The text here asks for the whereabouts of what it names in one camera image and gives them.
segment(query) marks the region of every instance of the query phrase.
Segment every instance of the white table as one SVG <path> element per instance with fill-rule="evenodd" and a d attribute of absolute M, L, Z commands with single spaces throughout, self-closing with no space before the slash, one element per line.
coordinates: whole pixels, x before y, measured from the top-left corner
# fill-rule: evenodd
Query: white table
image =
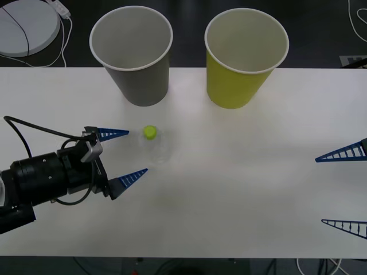
<path fill-rule="evenodd" d="M 116 201 L 35 207 L 37 221 L 0 235 L 0 255 L 367 258 L 367 240 L 321 222 L 367 221 L 367 163 L 314 161 L 367 137 L 365 70 L 276 69 L 236 110 L 209 100 L 204 68 L 172 68 L 152 107 L 128 103 L 102 68 L 1 68 L 0 87 L 1 116 L 131 130 L 103 144 L 110 178 L 150 168 Z M 136 147 L 148 124 L 173 146 L 158 167 Z M 35 155 L 63 142 L 19 128 Z M 26 151 L 3 120 L 0 131 L 4 170 Z"/>

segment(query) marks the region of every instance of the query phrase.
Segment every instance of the robotic arm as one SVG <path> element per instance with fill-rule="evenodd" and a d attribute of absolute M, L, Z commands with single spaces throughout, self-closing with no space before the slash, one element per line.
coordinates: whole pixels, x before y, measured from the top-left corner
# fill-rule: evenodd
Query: robotic arm
<path fill-rule="evenodd" d="M 47 130 L 49 133 L 59 133 L 12 117 L 4 119 L 15 128 L 30 156 L 32 155 L 26 141 L 12 121 L 42 131 Z M 105 197 L 110 196 L 114 200 L 147 171 L 144 169 L 107 179 L 99 158 L 103 151 L 101 142 L 128 135 L 128 131 L 85 127 L 82 137 L 60 134 L 70 138 L 60 150 L 15 161 L 10 169 L 0 171 L 0 203 L 3 199 L 3 206 L 0 206 L 0 234 L 35 221 L 33 206 L 47 201 L 76 205 L 91 191 L 95 194 L 102 193 Z M 69 142 L 76 144 L 65 148 Z M 69 203 L 58 199 L 83 189 L 87 189 L 87 192 L 77 202 Z"/>

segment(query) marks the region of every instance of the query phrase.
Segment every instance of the white round object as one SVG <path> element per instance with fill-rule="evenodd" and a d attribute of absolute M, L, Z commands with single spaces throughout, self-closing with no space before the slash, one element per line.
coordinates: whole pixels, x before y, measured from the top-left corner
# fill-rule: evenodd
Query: white round object
<path fill-rule="evenodd" d="M 29 41 L 29 55 L 43 50 L 56 38 L 60 20 L 56 11 L 40 0 L 19 0 L 4 6 L 22 26 Z M 0 54 L 10 57 L 27 56 L 28 46 L 18 24 L 0 9 Z"/>

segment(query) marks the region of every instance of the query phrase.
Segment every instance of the gray paper cup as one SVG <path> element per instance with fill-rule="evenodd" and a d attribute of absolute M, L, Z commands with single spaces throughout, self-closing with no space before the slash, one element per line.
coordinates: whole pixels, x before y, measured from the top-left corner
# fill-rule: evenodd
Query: gray paper cup
<path fill-rule="evenodd" d="M 128 101 L 151 106 L 168 91 L 172 39 L 171 24 L 161 13 L 128 6 L 97 21 L 89 46 Z"/>

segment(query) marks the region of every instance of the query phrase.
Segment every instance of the cup rim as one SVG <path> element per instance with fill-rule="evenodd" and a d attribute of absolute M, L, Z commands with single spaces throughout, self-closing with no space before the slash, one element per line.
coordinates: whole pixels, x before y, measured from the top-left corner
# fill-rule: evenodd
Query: cup rim
<path fill-rule="evenodd" d="M 213 53 L 212 51 L 210 50 L 210 47 L 208 45 L 208 31 L 209 31 L 209 28 L 211 27 L 212 23 L 218 19 L 219 17 L 221 17 L 222 15 L 226 14 L 226 13 L 230 13 L 230 12 L 233 12 L 233 11 L 237 11 L 237 10 L 247 10 L 247 11 L 253 11 L 255 13 L 260 13 L 268 18 L 270 18 L 272 21 L 274 21 L 279 27 L 280 29 L 282 29 L 282 31 L 284 32 L 284 34 L 286 35 L 286 51 L 284 53 L 284 56 L 282 57 L 282 59 L 276 63 L 274 66 L 270 67 L 270 68 L 267 68 L 265 70 L 259 70 L 259 71 L 256 71 L 256 72 L 247 72 L 247 71 L 244 71 L 244 70 L 237 70 L 237 69 L 234 69 L 228 65 L 225 65 L 222 61 L 220 61 Z M 241 8 L 236 8 L 236 9 L 230 9 L 230 10 L 226 10 L 226 11 L 223 11 L 222 13 L 216 15 L 210 22 L 209 24 L 207 25 L 206 27 L 206 30 L 205 30 L 205 35 L 204 35 L 204 41 L 205 41 L 205 47 L 206 47 L 206 50 L 209 52 L 210 56 L 216 61 L 218 62 L 221 66 L 233 71 L 233 72 L 236 72 L 236 73 L 241 73 L 241 74 L 261 74 L 261 73 L 267 73 L 273 69 L 275 69 L 276 67 L 278 67 L 283 61 L 284 59 L 286 59 L 287 57 L 287 54 L 288 54 L 288 51 L 289 51 L 289 38 L 288 38 L 288 34 L 285 30 L 285 28 L 282 26 L 281 23 L 279 23 L 278 20 L 276 20 L 273 16 L 263 12 L 263 11 L 260 11 L 260 10 L 255 10 L 255 9 L 249 9 L 249 8 L 246 8 L 246 7 L 241 7 Z"/>
<path fill-rule="evenodd" d="M 123 9 L 136 9 L 136 8 L 152 11 L 152 12 L 158 14 L 164 21 L 166 21 L 166 23 L 167 23 L 167 25 L 169 27 L 169 30 L 170 30 L 170 42 L 168 43 L 167 49 L 156 60 L 154 60 L 153 62 L 150 62 L 150 63 L 148 63 L 148 64 L 146 64 L 144 66 L 140 66 L 140 67 L 137 67 L 137 68 L 130 68 L 130 69 L 118 68 L 118 67 L 115 67 L 115 66 L 111 66 L 111 65 L 107 64 L 106 62 L 104 62 L 102 59 L 100 59 L 98 57 L 98 55 L 95 53 L 94 48 L 93 48 L 93 45 L 92 45 L 93 34 L 94 34 L 96 28 L 98 27 L 98 25 L 101 23 L 101 21 L 103 19 L 105 19 L 106 17 L 108 17 L 109 15 L 111 15 L 112 13 L 116 13 L 117 11 L 123 10 Z M 126 6 L 126 7 L 119 7 L 117 9 L 111 10 L 108 13 L 106 13 L 105 15 L 103 15 L 101 18 L 98 19 L 98 21 L 94 24 L 94 26 L 92 28 L 92 31 L 91 31 L 91 33 L 89 35 L 89 48 L 91 49 L 91 52 L 92 52 L 94 58 L 97 59 L 97 61 L 100 62 L 103 66 L 105 66 L 107 68 L 110 68 L 112 70 L 119 70 L 121 72 L 133 72 L 133 71 L 136 71 L 136 70 L 146 69 L 146 68 L 151 67 L 154 64 L 158 63 L 161 59 L 164 58 L 165 55 L 167 55 L 168 51 L 170 50 L 170 48 L 172 46 L 172 41 L 173 41 L 172 26 L 171 26 L 170 22 L 168 21 L 168 19 L 163 14 L 161 14 L 160 12 L 158 12 L 158 11 L 156 11 L 154 9 L 151 9 L 150 7 L 144 7 L 144 6 Z"/>

